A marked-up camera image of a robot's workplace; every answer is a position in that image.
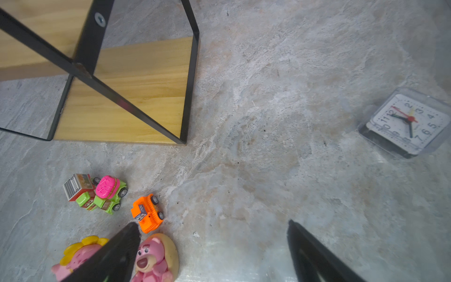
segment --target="wood grain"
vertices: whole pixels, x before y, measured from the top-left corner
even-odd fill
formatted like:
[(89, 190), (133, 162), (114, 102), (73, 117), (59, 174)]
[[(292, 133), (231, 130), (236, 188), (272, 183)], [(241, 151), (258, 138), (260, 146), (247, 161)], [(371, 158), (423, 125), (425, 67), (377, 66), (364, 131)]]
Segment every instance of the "wood grain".
[[(102, 49), (95, 75), (179, 137), (192, 41), (186, 37)], [(77, 79), (55, 139), (174, 144)]]
[[(92, 0), (0, 0), (0, 7), (65, 55), (72, 57)], [(0, 31), (0, 81), (64, 74)]]

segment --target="wooden board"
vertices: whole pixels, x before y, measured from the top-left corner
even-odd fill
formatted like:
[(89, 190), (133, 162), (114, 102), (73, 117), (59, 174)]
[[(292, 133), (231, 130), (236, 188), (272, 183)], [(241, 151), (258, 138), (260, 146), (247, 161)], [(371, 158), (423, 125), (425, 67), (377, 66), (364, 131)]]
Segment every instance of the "wooden board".
[[(0, 8), (72, 57), (92, 0), (0, 0)], [(64, 74), (24, 44), (0, 31), (0, 81)]]
[[(186, 37), (102, 49), (94, 75), (180, 137), (192, 42)], [(175, 144), (77, 79), (55, 139)]]

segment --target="shelf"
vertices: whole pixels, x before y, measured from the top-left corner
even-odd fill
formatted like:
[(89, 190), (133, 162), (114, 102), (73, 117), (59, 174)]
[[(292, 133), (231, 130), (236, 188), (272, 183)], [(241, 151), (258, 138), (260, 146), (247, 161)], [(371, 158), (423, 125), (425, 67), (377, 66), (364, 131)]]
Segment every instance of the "shelf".
[[(94, 75), (180, 137), (193, 37), (102, 49)], [(55, 139), (175, 144), (74, 79)]]
[[(92, 0), (0, 0), (0, 8), (72, 57)], [(0, 81), (64, 74), (0, 30)]]

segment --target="red second hand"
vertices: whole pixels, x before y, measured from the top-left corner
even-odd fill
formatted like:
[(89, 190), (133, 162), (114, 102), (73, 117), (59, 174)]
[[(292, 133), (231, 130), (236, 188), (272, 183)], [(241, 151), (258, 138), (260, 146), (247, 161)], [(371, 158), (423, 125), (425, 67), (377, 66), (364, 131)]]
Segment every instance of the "red second hand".
[(401, 114), (403, 114), (403, 115), (405, 115), (405, 116), (407, 116), (407, 118), (409, 118), (409, 121), (414, 121), (414, 122), (418, 122), (416, 119), (415, 119), (415, 117), (414, 116), (410, 116), (410, 115), (406, 115), (405, 113), (403, 113), (403, 112), (401, 112), (401, 110), (400, 109), (398, 109), (397, 107), (395, 107), (395, 106), (391, 106), (393, 109), (396, 109), (398, 112), (400, 112)]

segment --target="transparent clock case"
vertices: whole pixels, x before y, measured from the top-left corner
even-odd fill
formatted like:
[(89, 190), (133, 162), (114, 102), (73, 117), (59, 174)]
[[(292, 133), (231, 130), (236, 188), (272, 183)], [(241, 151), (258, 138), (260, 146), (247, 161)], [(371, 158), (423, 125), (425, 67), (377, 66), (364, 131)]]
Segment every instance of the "transparent clock case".
[[(370, 130), (366, 124), (386, 105), (388, 104), (393, 97), (396, 94), (402, 94), (409, 98), (412, 98), (424, 105), (427, 105), (437, 111), (440, 111), (444, 114), (447, 114), (451, 116), (451, 107), (447, 105), (446, 103), (437, 100), (435, 98), (432, 98), (431, 96), (428, 96), (426, 94), (423, 94), (421, 92), (415, 91), (413, 89), (407, 88), (407, 87), (400, 87), (396, 89), (386, 100), (385, 102), (379, 107), (373, 107), (372, 111), (369, 111), (368, 114), (365, 115), (363, 122), (361, 122), (358, 126), (358, 131), (362, 136), (364, 136), (366, 139), (370, 140), (377, 146), (383, 148), (390, 154), (396, 156), (396, 157), (403, 157), (403, 158), (413, 158), (417, 155), (413, 155), (408, 153), (406, 150), (403, 150), (398, 145), (392, 143), (388, 139), (382, 137), (381, 135), (377, 134), (376, 132)], [(431, 153), (437, 150), (438, 147), (451, 135), (451, 123), (449, 123), (434, 139), (432, 139), (429, 144), (427, 144), (423, 150), (419, 152), (419, 154), (426, 154)]]

